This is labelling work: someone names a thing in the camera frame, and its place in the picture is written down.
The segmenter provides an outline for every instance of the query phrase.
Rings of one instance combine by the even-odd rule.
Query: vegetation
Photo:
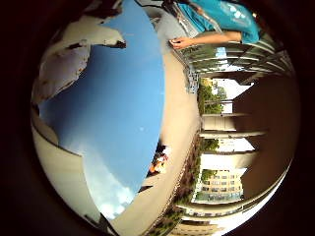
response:
[[[204,169],[203,173],[201,174],[201,180],[203,182],[207,181],[208,179],[210,179],[211,176],[215,176],[218,173],[217,170],[208,170],[208,169]]]
[[[191,152],[189,153],[185,172],[180,180],[180,187],[176,191],[168,210],[163,215],[159,223],[150,231],[150,236],[164,236],[167,235],[178,223],[183,214],[183,210],[176,205],[187,204],[192,200],[193,193],[196,187],[199,168],[200,168],[200,155],[201,155],[201,141],[197,137]]]
[[[223,87],[217,87],[218,93],[213,94],[213,87],[199,86],[198,89],[198,108],[200,114],[220,114],[223,106],[218,103],[207,104],[211,101],[226,99],[226,92]]]
[[[219,140],[203,139],[201,141],[201,150],[216,150],[219,147]]]

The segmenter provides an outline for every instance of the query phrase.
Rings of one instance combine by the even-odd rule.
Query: blue shirt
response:
[[[254,43],[259,40],[258,27],[252,14],[245,7],[221,0],[192,0],[192,2],[201,6],[210,17],[215,19],[222,30],[240,31],[243,43]],[[206,19],[188,5],[178,4],[178,7],[199,32],[214,30]]]

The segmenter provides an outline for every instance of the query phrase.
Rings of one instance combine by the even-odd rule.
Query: window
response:
[[[215,195],[209,195],[208,201],[213,201],[215,199]]]

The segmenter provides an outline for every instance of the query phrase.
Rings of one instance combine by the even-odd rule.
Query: building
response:
[[[243,188],[240,179],[243,172],[239,169],[218,170],[215,175],[207,180],[200,180],[192,203],[227,204],[243,199]]]

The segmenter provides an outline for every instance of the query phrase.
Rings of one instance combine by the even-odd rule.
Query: concrete wall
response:
[[[267,130],[264,136],[247,139],[259,149],[242,176],[247,199],[271,186],[294,156],[300,113],[296,82],[286,77],[261,78],[234,101],[233,110],[250,114],[234,118],[237,131]]]
[[[87,214],[98,222],[99,211],[89,193],[82,157],[48,142],[34,127],[32,134],[42,168],[59,196],[79,216]]]

